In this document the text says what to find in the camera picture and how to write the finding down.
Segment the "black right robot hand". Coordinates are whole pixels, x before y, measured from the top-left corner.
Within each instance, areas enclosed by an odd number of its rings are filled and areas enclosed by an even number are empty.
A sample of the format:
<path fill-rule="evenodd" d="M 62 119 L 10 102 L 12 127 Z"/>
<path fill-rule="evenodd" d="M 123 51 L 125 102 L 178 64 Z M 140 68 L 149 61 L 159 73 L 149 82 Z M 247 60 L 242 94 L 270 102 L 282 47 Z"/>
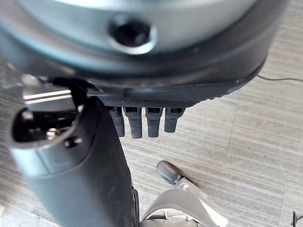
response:
<path fill-rule="evenodd" d="M 261 71 L 286 0 L 3 0 L 0 54 L 21 85 L 7 146 L 62 227 L 224 227 L 180 169 L 143 216 L 120 138 L 173 133 L 184 111 Z"/>

